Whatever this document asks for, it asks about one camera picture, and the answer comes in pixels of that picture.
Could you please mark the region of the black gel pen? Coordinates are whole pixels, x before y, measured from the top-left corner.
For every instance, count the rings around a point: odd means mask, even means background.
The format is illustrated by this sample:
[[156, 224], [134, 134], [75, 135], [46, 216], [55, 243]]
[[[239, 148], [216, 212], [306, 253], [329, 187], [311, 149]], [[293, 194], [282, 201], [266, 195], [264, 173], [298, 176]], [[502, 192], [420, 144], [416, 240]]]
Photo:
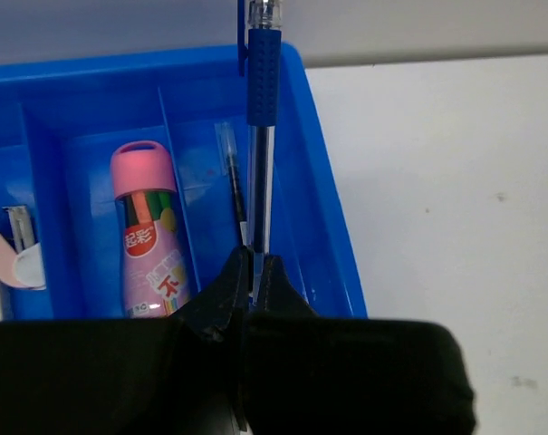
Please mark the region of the black gel pen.
[[245, 198], [240, 180], [236, 137], [232, 125], [227, 121], [216, 123], [215, 130], [216, 139], [221, 147], [223, 165], [229, 180], [239, 244], [246, 246], [248, 244], [247, 217], [245, 211]]

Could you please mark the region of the pink capped marker tube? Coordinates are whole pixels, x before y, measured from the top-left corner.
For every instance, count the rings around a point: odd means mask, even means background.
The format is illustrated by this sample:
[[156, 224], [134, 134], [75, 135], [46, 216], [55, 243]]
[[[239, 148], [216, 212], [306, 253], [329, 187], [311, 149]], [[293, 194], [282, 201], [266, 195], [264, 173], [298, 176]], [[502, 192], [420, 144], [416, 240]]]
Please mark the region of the pink capped marker tube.
[[111, 179], [124, 311], [129, 318], [174, 314], [190, 300], [193, 276], [170, 154], [153, 140], [126, 143], [111, 156]]

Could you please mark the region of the blue compartment tray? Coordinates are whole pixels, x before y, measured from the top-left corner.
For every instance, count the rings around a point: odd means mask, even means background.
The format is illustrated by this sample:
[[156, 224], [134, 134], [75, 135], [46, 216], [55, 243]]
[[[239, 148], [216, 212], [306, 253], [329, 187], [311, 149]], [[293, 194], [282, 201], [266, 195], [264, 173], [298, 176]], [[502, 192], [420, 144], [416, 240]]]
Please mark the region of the blue compartment tray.
[[[47, 279], [43, 291], [12, 291], [14, 316], [121, 316], [110, 160], [135, 140], [170, 152], [192, 288], [208, 285], [238, 232], [216, 126], [231, 125], [244, 167], [245, 107], [233, 46], [0, 66], [0, 232], [11, 236], [7, 208], [26, 206]], [[312, 93], [290, 45], [282, 50], [271, 251], [319, 314], [366, 314]]]

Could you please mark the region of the pink white mini stapler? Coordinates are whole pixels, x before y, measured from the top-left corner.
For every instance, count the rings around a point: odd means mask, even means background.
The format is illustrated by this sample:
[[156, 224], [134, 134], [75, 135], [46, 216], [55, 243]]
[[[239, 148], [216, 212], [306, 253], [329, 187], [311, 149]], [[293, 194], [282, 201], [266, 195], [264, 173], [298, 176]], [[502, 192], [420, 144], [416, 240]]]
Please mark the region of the pink white mini stapler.
[[15, 289], [46, 289], [41, 245], [36, 242], [26, 206], [5, 208], [14, 244], [0, 234], [0, 281]]

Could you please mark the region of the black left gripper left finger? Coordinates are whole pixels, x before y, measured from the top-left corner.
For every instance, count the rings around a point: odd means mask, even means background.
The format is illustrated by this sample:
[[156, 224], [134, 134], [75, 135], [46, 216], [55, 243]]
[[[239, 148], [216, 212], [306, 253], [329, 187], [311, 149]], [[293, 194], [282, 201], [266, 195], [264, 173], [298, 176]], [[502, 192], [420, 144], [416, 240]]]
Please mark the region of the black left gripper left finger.
[[0, 323], [0, 434], [238, 434], [234, 249], [169, 317]]

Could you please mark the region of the blue clear ballpoint pen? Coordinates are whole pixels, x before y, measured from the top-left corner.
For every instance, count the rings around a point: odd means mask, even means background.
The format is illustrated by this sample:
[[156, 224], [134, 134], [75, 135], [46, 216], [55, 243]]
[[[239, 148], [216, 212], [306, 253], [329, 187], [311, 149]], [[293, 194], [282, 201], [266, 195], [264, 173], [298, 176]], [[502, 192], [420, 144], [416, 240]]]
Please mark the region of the blue clear ballpoint pen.
[[237, 2], [238, 70], [247, 77], [249, 246], [253, 251], [252, 302], [258, 304], [270, 251], [274, 138], [280, 89], [282, 3]]

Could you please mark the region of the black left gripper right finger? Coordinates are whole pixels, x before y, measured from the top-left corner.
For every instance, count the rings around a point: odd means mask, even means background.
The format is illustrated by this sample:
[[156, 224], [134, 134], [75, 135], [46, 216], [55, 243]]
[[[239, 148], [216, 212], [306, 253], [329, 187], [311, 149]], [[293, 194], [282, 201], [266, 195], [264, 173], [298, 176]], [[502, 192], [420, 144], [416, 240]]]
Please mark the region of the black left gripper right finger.
[[267, 258], [246, 320], [244, 407], [255, 434], [471, 434], [475, 394], [440, 324], [319, 316]]

